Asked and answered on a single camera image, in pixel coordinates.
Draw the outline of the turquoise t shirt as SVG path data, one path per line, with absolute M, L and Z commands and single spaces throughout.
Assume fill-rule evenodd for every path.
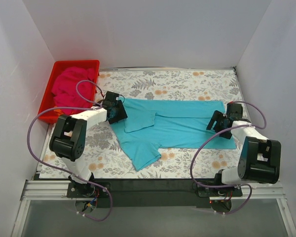
M 221 101 L 125 99 L 127 118 L 111 125 L 123 152 L 140 171 L 161 158 L 159 149 L 198 149 L 214 135 L 206 127 Z

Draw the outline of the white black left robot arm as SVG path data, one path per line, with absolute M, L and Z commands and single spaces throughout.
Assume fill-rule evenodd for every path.
M 108 91 L 98 107 L 71 116 L 61 115 L 56 122 L 49 148 L 65 163 L 74 190 L 83 197 L 91 197 L 95 192 L 95 185 L 89 181 L 93 175 L 82 158 L 86 132 L 103 122 L 113 124 L 126 119 L 123 97 Z

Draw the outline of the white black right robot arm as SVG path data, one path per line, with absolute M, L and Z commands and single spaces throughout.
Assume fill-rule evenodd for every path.
M 278 182 L 281 143 L 261 135 L 248 119 L 243 118 L 240 103 L 228 103 L 225 114 L 214 111 L 206 129 L 214 130 L 221 138 L 234 137 L 242 143 L 237 167 L 220 170 L 209 183 L 217 195 L 227 195 L 232 184 Z

